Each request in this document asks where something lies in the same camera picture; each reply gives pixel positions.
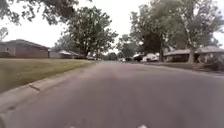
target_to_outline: overcast sky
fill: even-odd
[[[148,0],[93,0],[88,2],[80,0],[79,7],[93,6],[108,13],[113,20],[111,27],[120,35],[128,34],[130,31],[130,12],[138,11],[138,7],[146,4]],[[224,12],[224,0],[217,0],[219,7]],[[41,16],[37,16],[33,22],[22,21],[22,26],[7,25],[9,35],[5,40],[25,39],[38,43],[44,46],[52,47],[54,43],[60,38],[62,26],[49,26]],[[219,42],[224,45],[224,35],[215,34]]]

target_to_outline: shrub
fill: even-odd
[[[131,58],[125,58],[125,61],[131,61],[132,59]]]
[[[216,55],[208,58],[203,68],[213,71],[224,71],[224,55]]]
[[[10,58],[12,55],[9,52],[0,52],[0,58]]]
[[[136,57],[134,57],[134,60],[135,61],[138,61],[138,62],[141,62],[142,61],[142,56],[136,56]]]

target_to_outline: road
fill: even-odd
[[[223,128],[224,77],[105,62],[3,116],[7,128]]]

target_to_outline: grass lawn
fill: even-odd
[[[96,63],[87,60],[0,59],[0,92]]]
[[[161,66],[193,70],[194,65],[188,63],[163,63]]]

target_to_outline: tree trunk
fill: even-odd
[[[163,62],[163,49],[160,49],[160,52],[159,52],[159,62]]]
[[[163,43],[161,43],[160,51],[159,51],[159,62],[163,62],[163,58],[164,58],[164,55],[163,55]]]
[[[190,53],[189,53],[189,58],[188,58],[188,63],[189,64],[194,64],[194,49],[189,48]]]

